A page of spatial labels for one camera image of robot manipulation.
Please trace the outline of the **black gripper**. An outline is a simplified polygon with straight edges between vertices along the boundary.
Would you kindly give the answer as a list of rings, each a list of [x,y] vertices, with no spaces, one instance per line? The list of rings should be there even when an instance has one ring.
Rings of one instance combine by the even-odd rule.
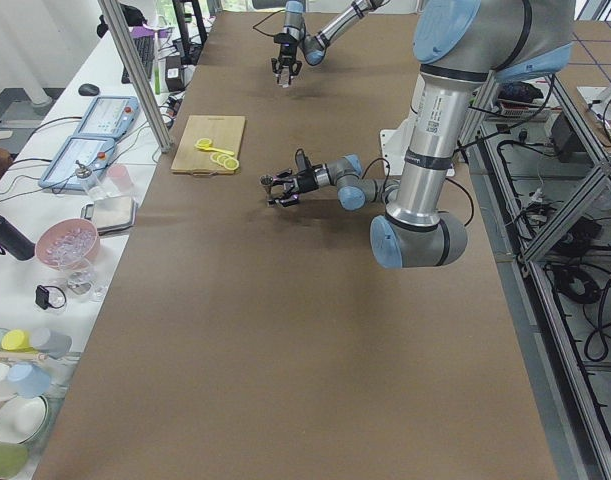
[[[271,59],[271,68],[274,76],[279,78],[281,75],[281,64],[279,61],[295,61],[297,59],[298,40],[289,33],[278,33],[275,35],[275,43],[279,45],[278,59]],[[302,68],[302,62],[296,60],[288,67],[289,79],[296,78]]]
[[[290,187],[288,188],[289,194],[282,194],[275,196],[273,194],[267,195],[267,204],[280,205],[282,207],[289,207],[299,203],[299,195],[319,189],[319,184],[316,178],[316,172],[314,170],[302,170],[293,175],[292,170],[283,170],[277,172],[272,176],[274,182],[289,182]]]

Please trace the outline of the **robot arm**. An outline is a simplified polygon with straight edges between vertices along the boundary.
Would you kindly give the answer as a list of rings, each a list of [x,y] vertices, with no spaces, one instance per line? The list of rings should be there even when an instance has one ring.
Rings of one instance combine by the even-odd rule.
[[[298,51],[303,53],[308,65],[320,64],[325,58],[327,48],[340,35],[382,5],[383,1],[352,1],[349,7],[312,35],[307,32],[303,5],[299,1],[288,1],[283,29],[273,36],[274,42],[280,47],[278,57],[271,59],[277,84],[287,88],[299,75],[302,62],[297,58]]]
[[[384,268],[447,265],[467,245],[465,226],[437,202],[475,89],[490,76],[500,83],[554,74],[571,56],[572,1],[431,1],[420,16],[413,53],[424,82],[398,180],[362,178],[354,155],[313,165],[302,151],[296,172],[262,177],[270,204],[333,186],[341,205],[357,210],[381,201],[370,226],[376,261]]]

